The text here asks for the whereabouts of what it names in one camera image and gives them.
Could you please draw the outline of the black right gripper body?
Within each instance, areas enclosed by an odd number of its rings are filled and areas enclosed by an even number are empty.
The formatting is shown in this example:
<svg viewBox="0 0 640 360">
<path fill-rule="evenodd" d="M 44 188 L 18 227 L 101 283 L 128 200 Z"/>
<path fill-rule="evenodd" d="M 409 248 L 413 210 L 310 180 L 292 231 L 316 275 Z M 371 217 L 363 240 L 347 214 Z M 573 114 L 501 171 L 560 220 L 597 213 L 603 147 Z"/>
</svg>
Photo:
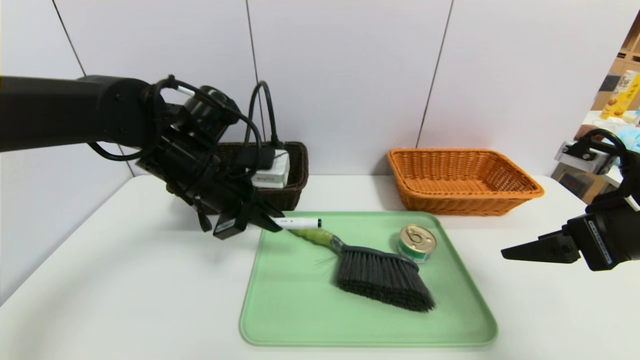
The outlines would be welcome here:
<svg viewBox="0 0 640 360">
<path fill-rule="evenodd" d="M 567 232 L 591 271 L 610 271 L 640 259 L 640 214 L 627 202 L 613 207 L 592 203 L 567 221 Z"/>
</svg>

